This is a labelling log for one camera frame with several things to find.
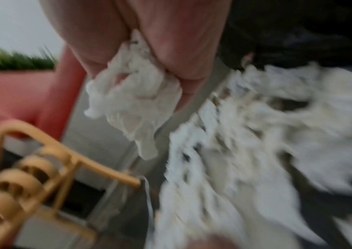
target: chair backrest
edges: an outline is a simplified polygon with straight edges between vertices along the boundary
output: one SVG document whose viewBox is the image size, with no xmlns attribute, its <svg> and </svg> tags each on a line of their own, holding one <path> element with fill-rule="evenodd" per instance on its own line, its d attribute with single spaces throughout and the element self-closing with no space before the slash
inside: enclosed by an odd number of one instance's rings
<svg viewBox="0 0 352 249">
<path fill-rule="evenodd" d="M 36 127 L 60 140 L 85 78 L 86 71 L 71 49 L 65 46 L 57 64 L 55 82 L 49 91 L 46 106 L 37 118 Z"/>
</svg>

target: green plant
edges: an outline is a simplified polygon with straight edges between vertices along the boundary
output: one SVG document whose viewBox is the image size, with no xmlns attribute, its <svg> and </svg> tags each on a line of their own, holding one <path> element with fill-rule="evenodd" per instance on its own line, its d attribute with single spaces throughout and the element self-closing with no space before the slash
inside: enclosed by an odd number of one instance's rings
<svg viewBox="0 0 352 249">
<path fill-rule="evenodd" d="M 55 69 L 56 59 L 50 52 L 45 52 L 43 49 L 40 51 L 42 57 L 17 52 L 9 53 L 0 49 L 0 71 Z"/>
</svg>

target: hand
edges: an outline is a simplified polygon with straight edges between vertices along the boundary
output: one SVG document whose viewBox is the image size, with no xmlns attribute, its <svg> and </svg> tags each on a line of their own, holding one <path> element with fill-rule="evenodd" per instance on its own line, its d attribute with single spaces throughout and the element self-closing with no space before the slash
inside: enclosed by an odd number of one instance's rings
<svg viewBox="0 0 352 249">
<path fill-rule="evenodd" d="M 107 67 L 132 29 L 179 78 L 177 109 L 198 92 L 212 71 L 231 0 L 40 0 L 59 35 L 90 76 Z"/>
</svg>

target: orange cushion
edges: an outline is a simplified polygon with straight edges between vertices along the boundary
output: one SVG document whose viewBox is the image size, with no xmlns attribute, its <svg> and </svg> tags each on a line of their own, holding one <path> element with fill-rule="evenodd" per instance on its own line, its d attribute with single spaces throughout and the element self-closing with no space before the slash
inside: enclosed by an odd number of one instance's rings
<svg viewBox="0 0 352 249">
<path fill-rule="evenodd" d="M 54 71 L 1 72 L 0 121 L 19 119 L 34 124 L 54 77 Z"/>
</svg>

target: grass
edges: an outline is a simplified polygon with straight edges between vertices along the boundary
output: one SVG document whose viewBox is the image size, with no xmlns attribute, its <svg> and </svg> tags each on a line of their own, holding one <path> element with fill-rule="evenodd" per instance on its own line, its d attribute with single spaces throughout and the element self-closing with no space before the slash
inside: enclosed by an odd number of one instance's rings
<svg viewBox="0 0 352 249">
<path fill-rule="evenodd" d="M 41 49 L 42 57 L 9 53 L 0 49 L 0 71 L 53 70 L 57 63 L 50 52 Z"/>
</svg>

